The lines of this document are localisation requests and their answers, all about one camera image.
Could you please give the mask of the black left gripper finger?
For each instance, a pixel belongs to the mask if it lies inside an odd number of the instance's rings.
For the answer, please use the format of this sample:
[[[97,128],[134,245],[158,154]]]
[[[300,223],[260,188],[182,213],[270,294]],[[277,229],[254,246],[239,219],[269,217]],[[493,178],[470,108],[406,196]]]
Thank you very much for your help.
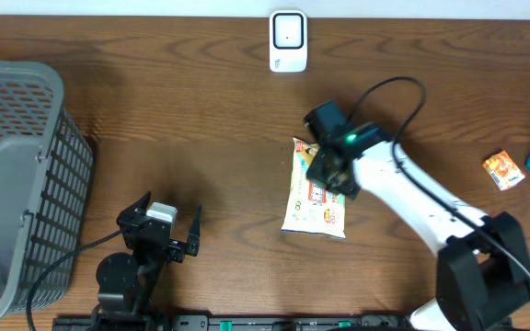
[[[139,225],[146,217],[146,209],[149,205],[151,192],[147,191],[135,203],[120,212],[116,223],[118,225]]]
[[[186,254],[189,256],[197,256],[199,253],[201,238],[201,217],[202,206],[199,206],[188,232]]]

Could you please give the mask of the yellow snack bag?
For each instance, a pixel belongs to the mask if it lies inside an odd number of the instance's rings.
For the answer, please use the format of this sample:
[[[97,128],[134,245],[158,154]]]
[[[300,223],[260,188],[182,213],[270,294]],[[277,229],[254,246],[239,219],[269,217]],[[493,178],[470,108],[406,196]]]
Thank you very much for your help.
[[[318,145],[298,137],[293,137],[293,143],[293,168],[282,231],[345,240],[345,196],[331,193],[306,178]]]

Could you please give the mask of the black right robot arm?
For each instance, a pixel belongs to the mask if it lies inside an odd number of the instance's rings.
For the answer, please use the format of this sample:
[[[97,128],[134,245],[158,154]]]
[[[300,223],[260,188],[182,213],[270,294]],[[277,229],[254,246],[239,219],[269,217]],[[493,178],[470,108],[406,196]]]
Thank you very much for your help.
[[[437,258],[436,293],[409,316],[420,330],[496,330],[530,302],[530,256],[507,212],[489,216],[411,161],[391,134],[356,126],[327,102],[304,118],[319,150],[306,176],[353,199],[364,190],[397,214]]]

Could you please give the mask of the small orange white carton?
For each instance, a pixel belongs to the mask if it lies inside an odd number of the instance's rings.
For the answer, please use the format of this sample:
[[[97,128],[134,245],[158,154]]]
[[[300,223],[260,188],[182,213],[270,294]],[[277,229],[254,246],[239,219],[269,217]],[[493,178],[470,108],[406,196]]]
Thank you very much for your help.
[[[500,191],[504,191],[518,185],[524,174],[506,151],[492,155],[482,163],[482,167]]]

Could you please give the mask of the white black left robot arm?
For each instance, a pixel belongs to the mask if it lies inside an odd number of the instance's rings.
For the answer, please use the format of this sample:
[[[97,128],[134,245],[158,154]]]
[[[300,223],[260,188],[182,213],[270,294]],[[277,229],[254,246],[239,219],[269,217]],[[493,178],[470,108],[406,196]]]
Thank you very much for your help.
[[[150,199],[151,193],[146,192],[117,217],[129,251],[109,255],[98,265],[98,303],[109,314],[147,314],[163,267],[199,253],[202,207],[195,212],[187,239],[179,241],[171,237],[178,209]]]

